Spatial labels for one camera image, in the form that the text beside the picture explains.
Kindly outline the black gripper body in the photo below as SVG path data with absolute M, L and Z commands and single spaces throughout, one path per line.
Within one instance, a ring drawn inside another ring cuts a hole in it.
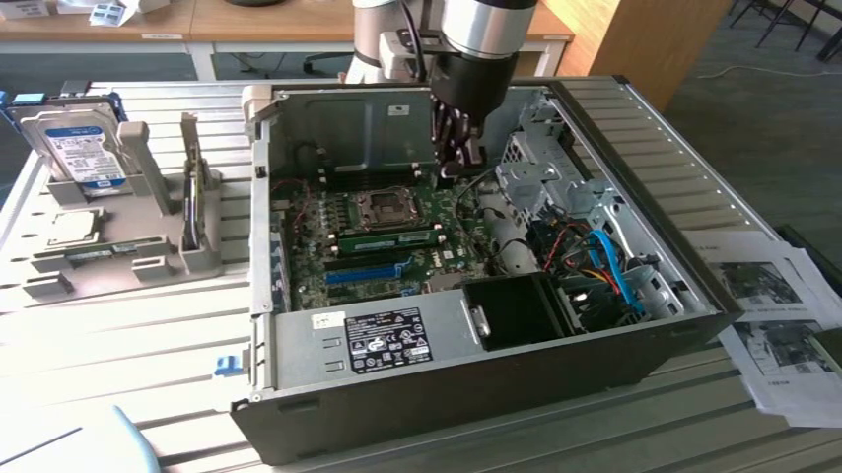
M 513 72 L 514 55 L 502 59 L 465 53 L 436 55 L 428 81 L 434 103 L 481 123 L 504 101 Z

